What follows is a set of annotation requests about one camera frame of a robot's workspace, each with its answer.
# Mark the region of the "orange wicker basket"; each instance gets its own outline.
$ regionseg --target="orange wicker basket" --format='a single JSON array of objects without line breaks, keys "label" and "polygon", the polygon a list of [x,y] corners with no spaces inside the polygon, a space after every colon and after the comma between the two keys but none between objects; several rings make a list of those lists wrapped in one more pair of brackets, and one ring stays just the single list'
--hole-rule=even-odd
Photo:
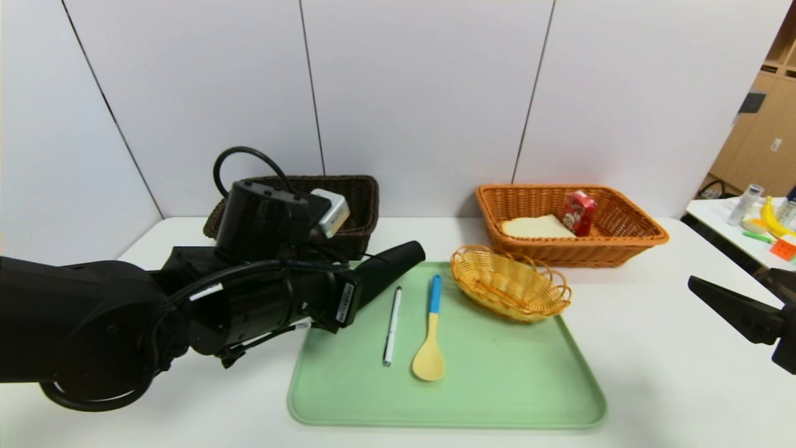
[{"label": "orange wicker basket", "polygon": [[518,322],[561,314],[570,304],[567,279],[527,257],[498,255],[486,246],[462,246],[451,256],[451,274],[475,303]]},{"label": "orange wicker basket", "polygon": [[[591,232],[580,238],[515,238],[501,222],[564,214],[566,196],[582,190],[597,203]],[[600,185],[482,185],[476,193],[495,251],[549,265],[613,267],[664,244],[669,234],[625,195]]]}]

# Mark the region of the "banana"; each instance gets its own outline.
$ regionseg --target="banana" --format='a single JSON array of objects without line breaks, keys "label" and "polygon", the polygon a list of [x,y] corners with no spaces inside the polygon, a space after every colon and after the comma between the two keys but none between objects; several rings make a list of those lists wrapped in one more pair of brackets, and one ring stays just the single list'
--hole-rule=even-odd
[{"label": "banana", "polygon": [[763,204],[763,208],[760,209],[760,218],[766,223],[768,232],[775,237],[782,238],[785,235],[796,237],[796,232],[779,223],[777,215],[774,213],[774,204],[771,203],[771,196],[766,197],[766,203]]}]

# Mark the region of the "white table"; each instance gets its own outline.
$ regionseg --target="white table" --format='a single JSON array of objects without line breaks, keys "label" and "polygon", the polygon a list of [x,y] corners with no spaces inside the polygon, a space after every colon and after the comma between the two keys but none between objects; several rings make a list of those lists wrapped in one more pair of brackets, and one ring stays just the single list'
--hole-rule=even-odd
[{"label": "white table", "polygon": [[[203,222],[160,222],[122,259],[158,269],[173,245],[211,243],[201,236]],[[190,352],[138,402],[104,414],[60,408],[33,384],[2,385],[0,446],[792,446],[796,378],[771,362],[771,347],[749,344],[686,281],[694,274],[781,304],[685,224],[660,222],[671,241],[620,268],[563,269],[575,291],[564,318],[608,401],[607,420],[594,430],[303,426],[286,407],[305,336],[294,332],[251,350],[227,371]],[[383,218],[369,251],[410,239],[437,261],[463,243],[487,243],[480,219]]]},{"label": "white table", "polygon": [[[775,206],[778,206],[783,199],[784,198],[775,198]],[[729,218],[732,212],[732,205],[736,204],[737,200],[738,198],[691,201],[686,212],[713,229],[722,238],[741,249],[744,253],[754,258],[764,268],[795,270],[796,265],[771,253],[770,244],[754,238],[745,237],[743,236],[743,227],[730,226],[727,224],[727,218]],[[758,204],[754,207],[753,211],[750,212],[749,216],[759,216],[759,209],[760,207]]]}]

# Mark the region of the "wooden spoon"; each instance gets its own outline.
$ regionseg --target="wooden spoon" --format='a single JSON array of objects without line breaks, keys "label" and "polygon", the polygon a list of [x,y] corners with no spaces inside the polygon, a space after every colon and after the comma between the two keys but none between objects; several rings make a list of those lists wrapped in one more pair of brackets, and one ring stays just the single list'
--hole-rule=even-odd
[{"label": "wooden spoon", "polygon": [[437,320],[439,320],[439,299],[442,296],[443,279],[435,275],[431,280],[431,305],[428,308],[428,333],[426,341],[412,361],[412,371],[420,379],[436,381],[445,374],[445,361],[437,344]]}]

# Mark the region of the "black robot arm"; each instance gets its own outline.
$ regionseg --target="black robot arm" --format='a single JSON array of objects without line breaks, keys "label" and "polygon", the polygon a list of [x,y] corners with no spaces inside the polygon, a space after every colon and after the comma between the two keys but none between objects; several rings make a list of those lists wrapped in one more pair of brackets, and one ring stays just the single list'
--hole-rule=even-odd
[{"label": "black robot arm", "polygon": [[[780,269],[771,271],[781,285],[796,286],[794,273]],[[689,289],[749,342],[773,345],[779,339],[771,360],[796,375],[796,301],[776,294],[785,303],[782,309],[777,309],[693,276],[689,278]]]},{"label": "black robot arm", "polygon": [[[287,191],[241,181],[227,191],[220,166],[237,152],[274,168]],[[188,347],[230,367],[306,318],[337,332],[425,259],[407,242],[350,269],[326,244],[349,215],[345,198],[296,191],[257,150],[222,152],[213,178],[226,198],[216,246],[175,247],[158,271],[0,257],[0,383],[39,383],[78,411],[118,409]]]}]

